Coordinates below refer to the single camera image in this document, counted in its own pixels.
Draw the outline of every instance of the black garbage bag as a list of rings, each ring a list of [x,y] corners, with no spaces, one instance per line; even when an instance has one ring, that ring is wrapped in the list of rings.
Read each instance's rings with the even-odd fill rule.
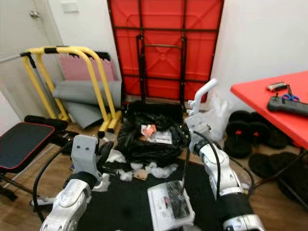
[[[173,144],[141,141],[141,124],[155,124],[158,131],[170,130]],[[129,162],[148,164],[156,162],[164,167],[174,163],[183,148],[188,145],[184,127],[164,115],[136,112],[123,123],[116,147]]]

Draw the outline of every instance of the metal frame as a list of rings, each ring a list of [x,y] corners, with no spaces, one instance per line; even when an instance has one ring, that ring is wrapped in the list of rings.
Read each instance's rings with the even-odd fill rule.
[[[138,65],[139,65],[139,78],[140,78],[140,88],[141,88],[141,100],[144,102],[145,97],[148,96],[147,94],[147,79],[164,79],[164,80],[172,80],[172,81],[179,81],[180,82],[180,97],[179,100],[182,105],[184,105],[184,100],[185,100],[185,82],[198,82],[198,83],[207,83],[209,80],[197,80],[197,79],[185,79],[185,74],[186,74],[186,57],[187,57],[187,38],[185,36],[186,32],[209,32],[209,33],[216,33],[215,37],[215,45],[214,45],[214,50],[212,54],[212,59],[211,59],[211,67],[209,71],[209,76],[211,76],[212,73],[212,68],[213,68],[213,62],[214,62],[214,56],[215,56],[215,51],[216,51],[216,46],[217,46],[217,39],[218,39],[218,33],[219,33],[219,28],[220,28],[220,22],[221,22],[221,16],[222,16],[222,10],[224,6],[224,0],[221,0],[221,8],[220,8],[220,13],[219,13],[219,25],[217,29],[188,29],[185,28],[185,22],[186,22],[186,11],[187,11],[187,1],[188,0],[182,0],[184,7],[183,7],[183,24],[182,28],[152,28],[152,27],[144,27],[143,26],[143,21],[142,21],[142,5],[141,5],[142,0],[138,0],[138,12],[139,12],[139,22],[140,26],[115,26],[114,24],[114,18],[112,15],[111,11],[111,0],[107,0],[108,3],[108,12],[110,16],[110,21],[111,21],[111,27],[113,31],[113,35],[115,38],[115,47],[116,47],[116,52],[117,52],[117,58],[120,66],[120,71],[122,78],[124,78],[123,74],[123,68],[122,68],[122,63],[121,59],[119,56],[119,46],[116,38],[116,30],[117,29],[126,29],[126,30],[137,30],[140,31],[140,34],[136,37],[136,42],[137,42],[137,51],[138,51]],[[139,46],[139,40],[141,40],[141,48],[144,47],[144,40],[143,40],[143,32],[147,30],[152,30],[152,31],[179,31],[182,32],[182,45],[181,45],[181,70],[180,70],[180,79],[172,79],[172,78],[159,78],[159,77],[148,77],[146,75],[146,69],[142,69],[142,67],[146,67],[145,65],[145,57],[144,57],[144,52],[141,50],[141,55],[139,55],[140,52],[140,46]],[[138,75],[132,75],[132,74],[125,74],[125,76],[129,77],[138,77]]]
[[[30,68],[28,55],[29,54],[36,54],[37,55],[38,66],[39,66],[39,68],[42,72],[42,75],[43,75],[43,77],[44,77],[44,79],[47,83],[47,86],[48,86],[50,92],[53,92],[54,85],[53,85],[52,80],[51,80],[49,74],[47,73],[47,70],[46,70],[46,68],[45,68],[45,66],[42,62],[42,59],[41,59],[42,54],[51,54],[51,53],[52,54],[55,54],[55,53],[76,54],[86,62],[86,65],[88,67],[88,71],[89,71],[89,74],[90,74],[90,78],[91,78],[92,83],[93,83],[93,88],[94,88],[94,92],[95,92],[95,95],[96,95],[96,98],[97,98],[97,101],[98,101],[98,105],[99,105],[99,108],[101,110],[101,113],[102,113],[102,116],[103,116],[103,119],[104,119],[104,122],[103,122],[102,126],[100,127],[99,132],[106,131],[108,129],[115,130],[117,124],[121,120],[121,116],[122,116],[121,111],[117,111],[117,112],[115,111],[115,107],[114,107],[114,104],[113,104],[113,101],[112,101],[112,96],[111,96],[109,86],[108,86],[108,81],[107,81],[107,78],[106,78],[106,75],[105,75],[105,72],[104,72],[103,64],[102,64],[99,56],[94,51],[92,51],[91,49],[86,48],[86,47],[75,47],[75,46],[69,46],[69,47],[63,47],[63,46],[60,46],[60,47],[40,47],[40,48],[28,49],[25,53],[21,54],[25,69],[26,69],[31,81],[33,82],[33,85],[34,85],[36,91],[40,95],[41,100],[42,100],[45,108],[47,109],[50,117],[56,118],[56,115],[55,115],[53,109],[51,108],[49,102],[47,101],[46,96],[43,93],[42,89],[39,87],[38,81],[37,81],[37,79],[36,79],[36,77],[33,73],[33,70]],[[102,80],[102,83],[103,83],[103,87],[105,89],[105,94],[106,94],[106,97],[107,97],[107,101],[108,101],[108,105],[109,105],[111,114],[107,114],[107,112],[106,112],[106,109],[105,109],[105,106],[104,106],[104,103],[103,103],[102,94],[101,94],[101,91],[99,89],[99,85],[98,85],[98,82],[97,82],[97,79],[96,79],[96,76],[95,76],[95,72],[94,72],[92,63],[91,63],[90,59],[87,57],[86,54],[90,55],[95,60],[95,62],[97,63],[98,70],[99,70],[100,77],[101,77],[101,80]],[[64,106],[63,106],[61,100],[55,99],[55,101],[56,101],[56,103],[57,103],[57,105],[58,105],[58,107],[61,111],[61,116],[62,116],[61,119],[68,120],[69,117],[68,117],[68,115],[67,115],[67,113],[64,109]]]

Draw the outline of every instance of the red panel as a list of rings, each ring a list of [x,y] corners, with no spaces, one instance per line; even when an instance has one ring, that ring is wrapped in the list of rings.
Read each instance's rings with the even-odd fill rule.
[[[122,64],[123,74],[138,75],[138,57],[136,36],[139,34],[135,30],[118,29],[116,38],[118,42],[119,55]]]
[[[141,33],[137,28],[140,27],[139,1],[109,1],[114,26],[129,27],[115,28],[126,93],[140,95],[136,46],[136,36]],[[187,0],[185,29],[218,30],[222,4],[223,0]],[[142,26],[162,29],[144,30],[144,44],[165,44],[182,48],[182,31],[176,29],[182,28],[183,11],[184,0],[142,0]],[[193,99],[196,91],[209,80],[217,32],[186,31],[185,37],[187,38],[185,99],[189,100]],[[171,47],[145,47],[144,53],[148,96],[178,100],[181,50]]]
[[[188,0],[186,27],[189,29],[217,29],[221,0]]]
[[[179,82],[171,80],[148,79],[148,93],[150,97],[179,99]]]
[[[140,95],[140,83],[138,77],[124,76],[123,81],[127,94]]]
[[[180,32],[145,31],[145,44],[169,44],[181,46]],[[180,50],[166,47],[146,47],[145,61],[148,76],[180,77]]]
[[[137,0],[112,0],[110,2],[115,26],[140,26]]]
[[[208,80],[216,34],[188,32],[186,37],[188,43],[185,79]]]
[[[181,28],[183,1],[143,0],[143,26],[148,28]]]

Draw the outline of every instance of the yellow exercise machine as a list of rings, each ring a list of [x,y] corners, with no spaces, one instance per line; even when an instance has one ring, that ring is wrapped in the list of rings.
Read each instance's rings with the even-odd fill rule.
[[[86,65],[88,67],[88,71],[90,74],[90,78],[91,81],[93,83],[93,88],[94,88],[94,92],[98,101],[98,105],[100,107],[104,122],[102,124],[102,126],[99,129],[98,135],[99,137],[101,136],[101,134],[103,134],[104,131],[107,131],[108,129],[114,131],[117,124],[119,123],[120,119],[121,119],[121,111],[115,111],[115,107],[114,107],[114,103],[111,97],[111,93],[109,90],[109,86],[108,86],[108,81],[105,75],[105,71],[103,68],[103,64],[101,59],[99,58],[99,56],[91,49],[86,48],[86,47],[75,47],[75,46],[59,46],[59,47],[40,47],[40,48],[31,48],[28,49],[26,52],[20,54],[22,56],[22,60],[23,60],[23,64],[25,66],[25,69],[35,87],[35,90],[38,92],[49,116],[51,118],[56,118],[56,114],[53,111],[50,103],[48,102],[42,88],[40,87],[40,84],[38,82],[38,80],[35,77],[35,74],[32,70],[32,68],[29,65],[29,55],[31,54],[35,54],[37,56],[37,64],[41,70],[41,73],[46,81],[46,84],[50,90],[50,92],[54,91],[54,85],[53,82],[42,62],[42,54],[57,54],[57,53],[70,53],[70,54],[76,54],[78,55],[81,59],[83,59],[86,62]],[[106,94],[106,98],[108,101],[108,105],[110,108],[110,112],[111,114],[107,114],[104,103],[103,103],[103,98],[101,95],[101,91],[97,82],[97,78],[95,76],[95,72],[92,66],[92,63],[90,61],[90,59],[88,58],[88,56],[86,55],[90,55],[92,56],[92,58],[95,60],[95,62],[97,63],[98,66],[98,70],[102,79],[102,83],[103,83],[103,87],[105,90],[105,94]],[[63,103],[61,102],[60,99],[55,99],[57,106],[59,107],[60,110],[60,114],[58,115],[59,119],[62,120],[69,120],[69,117],[67,115],[67,112],[65,111],[65,108],[63,106]]]

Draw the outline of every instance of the black device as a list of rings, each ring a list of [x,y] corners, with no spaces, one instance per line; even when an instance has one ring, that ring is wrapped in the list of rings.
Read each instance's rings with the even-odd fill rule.
[[[272,96],[268,103],[270,111],[285,111],[289,113],[308,116],[308,104],[287,100],[279,96]]]

